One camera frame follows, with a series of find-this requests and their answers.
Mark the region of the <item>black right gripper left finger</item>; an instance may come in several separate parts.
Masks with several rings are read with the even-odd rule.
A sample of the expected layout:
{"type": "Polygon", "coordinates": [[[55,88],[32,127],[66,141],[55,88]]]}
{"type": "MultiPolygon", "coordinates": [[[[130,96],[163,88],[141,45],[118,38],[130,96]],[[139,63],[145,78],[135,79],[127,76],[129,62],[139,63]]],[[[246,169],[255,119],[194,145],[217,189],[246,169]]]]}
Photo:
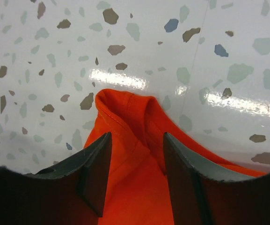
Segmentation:
{"type": "Polygon", "coordinates": [[[111,133],[38,173],[0,166],[0,225],[95,225],[103,215],[111,133]]]}

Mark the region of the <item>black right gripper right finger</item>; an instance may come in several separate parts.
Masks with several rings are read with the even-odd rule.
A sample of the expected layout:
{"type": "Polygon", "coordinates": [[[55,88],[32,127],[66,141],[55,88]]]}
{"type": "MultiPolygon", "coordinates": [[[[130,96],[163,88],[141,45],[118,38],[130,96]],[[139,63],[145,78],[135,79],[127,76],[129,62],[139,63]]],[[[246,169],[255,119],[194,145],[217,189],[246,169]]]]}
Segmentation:
{"type": "Polygon", "coordinates": [[[169,133],[163,150],[176,225],[270,225],[270,173],[231,171],[169,133]]]}

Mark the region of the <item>orange t-shirt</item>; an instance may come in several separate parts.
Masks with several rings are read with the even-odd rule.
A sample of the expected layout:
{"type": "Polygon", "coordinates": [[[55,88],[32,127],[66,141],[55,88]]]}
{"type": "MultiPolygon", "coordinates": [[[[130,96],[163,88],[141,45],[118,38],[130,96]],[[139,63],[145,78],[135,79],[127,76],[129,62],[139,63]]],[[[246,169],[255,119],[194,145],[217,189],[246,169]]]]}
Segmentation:
{"type": "Polygon", "coordinates": [[[112,135],[112,155],[101,225],[172,225],[174,223],[163,154],[168,132],[214,163],[245,175],[251,170],[212,153],[185,134],[155,97],[103,89],[96,94],[98,115],[86,145],[112,135]]]}

